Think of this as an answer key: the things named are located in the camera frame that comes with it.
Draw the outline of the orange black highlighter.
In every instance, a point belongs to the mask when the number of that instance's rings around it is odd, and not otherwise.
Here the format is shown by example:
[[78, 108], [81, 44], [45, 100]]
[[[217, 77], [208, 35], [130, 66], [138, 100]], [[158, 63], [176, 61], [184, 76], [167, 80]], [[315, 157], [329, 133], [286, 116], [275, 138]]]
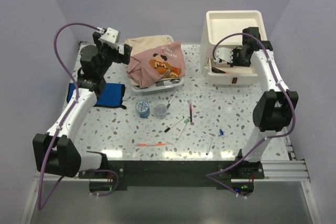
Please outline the orange black highlighter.
[[216, 74], [229, 74], [229, 72], [217, 69], [217, 68], [212, 68], [212, 72]]

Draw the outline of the pink printed t-shirt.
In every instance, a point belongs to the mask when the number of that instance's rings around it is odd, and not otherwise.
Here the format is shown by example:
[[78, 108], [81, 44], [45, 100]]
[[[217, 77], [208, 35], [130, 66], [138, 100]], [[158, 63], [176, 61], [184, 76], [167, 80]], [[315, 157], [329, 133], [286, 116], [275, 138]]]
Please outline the pink printed t-shirt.
[[158, 46], [131, 57], [127, 75], [140, 88], [147, 88], [161, 79], [184, 77], [186, 66], [179, 41]]

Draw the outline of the white laundry basket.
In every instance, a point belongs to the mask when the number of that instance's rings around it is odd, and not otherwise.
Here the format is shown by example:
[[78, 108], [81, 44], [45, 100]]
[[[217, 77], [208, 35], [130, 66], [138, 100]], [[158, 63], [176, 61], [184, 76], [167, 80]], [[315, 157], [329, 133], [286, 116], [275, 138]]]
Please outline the white laundry basket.
[[134, 92], [149, 94], [149, 93], [170, 91], [172, 89], [175, 89], [183, 84], [184, 79], [185, 76], [176, 79], [161, 79], [147, 88], [140, 88], [140, 86], [136, 84], [135, 81], [133, 81], [132, 79], [130, 79], [130, 83], [131, 83], [131, 89]]

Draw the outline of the green capped white marker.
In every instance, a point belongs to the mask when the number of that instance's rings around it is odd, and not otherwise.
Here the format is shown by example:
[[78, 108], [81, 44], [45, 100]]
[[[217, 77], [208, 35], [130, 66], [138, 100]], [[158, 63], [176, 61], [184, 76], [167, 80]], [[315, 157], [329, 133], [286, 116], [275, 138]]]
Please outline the green capped white marker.
[[171, 106], [171, 104], [172, 104], [172, 102], [173, 102], [175, 96], [177, 95], [177, 93], [178, 93], [178, 90], [176, 90], [176, 91], [174, 92], [173, 96], [172, 96], [171, 99], [169, 100], [169, 102], [168, 102], [168, 104], [167, 104], [167, 106], [166, 106], [167, 109], [170, 108], [170, 106]]

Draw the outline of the magenta pen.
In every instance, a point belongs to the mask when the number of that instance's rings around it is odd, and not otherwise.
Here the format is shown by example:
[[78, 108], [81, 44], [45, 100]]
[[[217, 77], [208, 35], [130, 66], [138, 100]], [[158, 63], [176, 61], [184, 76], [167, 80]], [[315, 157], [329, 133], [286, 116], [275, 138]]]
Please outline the magenta pen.
[[188, 101], [188, 107], [189, 107], [189, 113], [190, 113], [190, 125], [194, 125], [194, 122], [193, 122], [193, 115], [192, 115], [192, 100], [189, 99]]

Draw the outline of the black capped white marker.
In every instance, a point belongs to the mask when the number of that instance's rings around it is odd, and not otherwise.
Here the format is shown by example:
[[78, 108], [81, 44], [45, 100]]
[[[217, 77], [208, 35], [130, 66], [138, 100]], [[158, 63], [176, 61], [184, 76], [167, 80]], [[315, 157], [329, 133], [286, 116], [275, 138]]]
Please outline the black capped white marker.
[[178, 123], [180, 123], [184, 119], [184, 116], [178, 118], [175, 122], [173, 122], [170, 126], [168, 126], [165, 130], [164, 133], [167, 133], [170, 129], [175, 127]]

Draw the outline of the orange pen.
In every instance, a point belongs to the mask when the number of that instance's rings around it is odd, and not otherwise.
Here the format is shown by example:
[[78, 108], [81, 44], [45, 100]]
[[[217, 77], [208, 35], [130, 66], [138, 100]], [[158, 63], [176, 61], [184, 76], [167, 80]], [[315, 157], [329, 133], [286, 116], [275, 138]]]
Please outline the orange pen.
[[139, 144], [136, 144], [136, 146], [139, 146], [139, 147], [164, 146], [164, 145], [166, 145], [166, 143], [139, 143]]

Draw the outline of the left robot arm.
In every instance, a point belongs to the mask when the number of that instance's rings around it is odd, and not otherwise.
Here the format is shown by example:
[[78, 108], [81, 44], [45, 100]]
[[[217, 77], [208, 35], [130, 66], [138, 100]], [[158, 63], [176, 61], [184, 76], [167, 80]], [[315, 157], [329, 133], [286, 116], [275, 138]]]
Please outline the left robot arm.
[[93, 33], [94, 45], [80, 52], [81, 67], [70, 101], [45, 134], [36, 134], [33, 149], [37, 170], [41, 173], [74, 177], [90, 170], [97, 178], [108, 174], [109, 165], [105, 154], [100, 152], [79, 153], [74, 145], [75, 137], [90, 109], [97, 103], [106, 86], [104, 75], [115, 63], [127, 65], [132, 48], [124, 46], [124, 53], [117, 45], [119, 31], [102, 28]]

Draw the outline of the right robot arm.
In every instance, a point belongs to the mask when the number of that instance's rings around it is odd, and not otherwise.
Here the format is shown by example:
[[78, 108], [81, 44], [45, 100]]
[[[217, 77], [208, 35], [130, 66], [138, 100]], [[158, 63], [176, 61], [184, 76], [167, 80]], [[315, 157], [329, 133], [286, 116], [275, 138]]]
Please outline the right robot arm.
[[261, 39], [259, 28], [245, 28], [241, 35], [242, 49], [234, 59], [252, 64], [263, 92], [253, 109], [255, 128], [232, 168], [237, 177], [246, 178], [253, 168], [258, 168], [270, 141], [286, 136], [281, 134], [282, 130], [290, 124], [295, 125], [299, 97], [284, 83], [275, 63], [273, 47], [270, 41]]

